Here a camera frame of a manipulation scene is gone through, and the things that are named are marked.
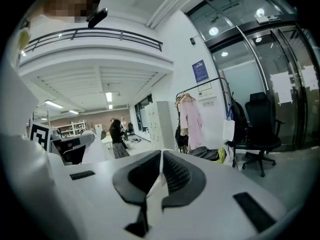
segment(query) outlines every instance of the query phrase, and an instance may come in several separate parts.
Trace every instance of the pink coat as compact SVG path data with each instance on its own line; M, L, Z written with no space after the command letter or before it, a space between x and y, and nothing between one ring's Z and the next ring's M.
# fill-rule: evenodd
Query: pink coat
M180 128L188 128L189 148L194 150L202 144L202 120L195 101L180 103Z

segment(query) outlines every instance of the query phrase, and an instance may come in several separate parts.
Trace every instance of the garment rack pole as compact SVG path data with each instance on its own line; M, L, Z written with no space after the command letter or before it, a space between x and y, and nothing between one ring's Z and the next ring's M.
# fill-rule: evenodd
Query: garment rack pole
M213 82L213 81L216 81L216 80L218 80L218 79L223 79L223 80L226 82L226 85L228 86L229 95L231 96L230 88L229 88L229 83L227 82L227 80L224 79L223 77L217 77L217 78L215 78L215 79L209 80L209 81L207 81L207 82L203 82L203 83L201 83L201 84L199 84L199 85L196 85L196 86L191 87L191 88L189 88L189 89L186 89L186 90L184 90L184 91L180 91L180 92L175 96L175 98L177 98L179 94L183 94L183 93L185 93L185 92L187 92L187 91L190 91L190 90L192 90L192 89L194 89L194 88L197 88L197 87L199 87L199 86L206 85L206 84L211 83L211 82Z

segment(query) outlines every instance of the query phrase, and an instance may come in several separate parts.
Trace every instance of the woman with long dark hair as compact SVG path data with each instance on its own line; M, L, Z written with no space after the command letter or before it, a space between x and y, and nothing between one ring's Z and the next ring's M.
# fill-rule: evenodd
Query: woman with long dark hair
M121 136L124 134L124 132L121 130L121 122L118 119L115 119L109 129L111 138L112 138L112 147L113 147L113 153L114 158L124 158L129 157L129 153L126 151L123 141L121 139Z

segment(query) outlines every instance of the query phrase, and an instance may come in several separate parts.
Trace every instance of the balcony railing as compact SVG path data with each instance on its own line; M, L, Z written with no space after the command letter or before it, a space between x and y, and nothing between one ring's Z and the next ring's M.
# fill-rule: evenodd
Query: balcony railing
M49 34L45 34L29 42L28 46L24 49L25 53L33 52L35 49L42 46L56 43L63 40L75 40L75 39L85 39L85 38L113 38L120 41L129 41L133 43L138 43L141 45L149 46L155 48L162 52L162 42L155 40L153 38L147 37L142 34L113 29L105 27L95 27L95 28L72 28L62 31L57 31Z

